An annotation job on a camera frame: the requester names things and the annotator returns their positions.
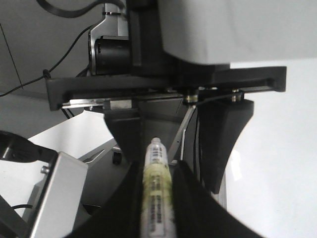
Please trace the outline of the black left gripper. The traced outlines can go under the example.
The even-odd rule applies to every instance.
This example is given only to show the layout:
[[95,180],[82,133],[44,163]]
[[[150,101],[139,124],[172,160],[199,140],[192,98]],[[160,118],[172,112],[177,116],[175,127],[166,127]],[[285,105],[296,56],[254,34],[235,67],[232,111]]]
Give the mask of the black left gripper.
[[[99,4],[103,19],[89,27],[89,75],[46,79],[53,111],[94,98],[178,94],[196,104],[201,95],[214,96],[213,88],[226,97],[286,89],[284,66],[230,67],[237,30],[223,0],[96,0],[78,10],[46,2],[45,10],[77,18]],[[104,120],[126,160],[141,161],[140,111],[104,110]]]

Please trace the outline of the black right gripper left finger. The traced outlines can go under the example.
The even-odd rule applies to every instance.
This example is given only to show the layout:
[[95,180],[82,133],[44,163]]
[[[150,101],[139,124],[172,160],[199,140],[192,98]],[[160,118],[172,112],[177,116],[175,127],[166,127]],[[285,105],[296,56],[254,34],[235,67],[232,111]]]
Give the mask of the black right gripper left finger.
[[84,224],[73,238],[138,238],[142,200],[140,163],[133,162],[122,183],[108,201]]

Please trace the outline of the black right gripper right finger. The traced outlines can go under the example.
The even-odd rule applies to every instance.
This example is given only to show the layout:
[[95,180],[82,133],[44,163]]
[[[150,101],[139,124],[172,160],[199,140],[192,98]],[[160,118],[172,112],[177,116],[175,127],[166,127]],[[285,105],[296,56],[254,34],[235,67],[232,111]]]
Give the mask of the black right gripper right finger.
[[261,237],[220,206],[184,161],[175,167],[172,191],[178,238]]

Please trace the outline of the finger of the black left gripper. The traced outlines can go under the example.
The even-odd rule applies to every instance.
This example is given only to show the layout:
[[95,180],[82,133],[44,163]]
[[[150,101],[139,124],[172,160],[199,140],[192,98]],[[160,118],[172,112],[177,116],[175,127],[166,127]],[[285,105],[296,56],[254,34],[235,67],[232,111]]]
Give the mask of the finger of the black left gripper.
[[198,106],[201,174],[205,188],[218,194],[231,151],[254,113],[254,102],[215,100]]

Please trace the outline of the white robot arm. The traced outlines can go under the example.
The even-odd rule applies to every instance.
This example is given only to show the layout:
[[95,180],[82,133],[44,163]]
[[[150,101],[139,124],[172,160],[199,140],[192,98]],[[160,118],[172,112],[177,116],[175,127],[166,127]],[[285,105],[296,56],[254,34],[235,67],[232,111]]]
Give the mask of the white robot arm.
[[246,93],[283,92],[287,68],[233,62],[312,58],[314,0],[95,0],[86,76],[46,80],[50,109],[101,107],[130,167],[72,238],[256,238],[212,197],[254,113]]

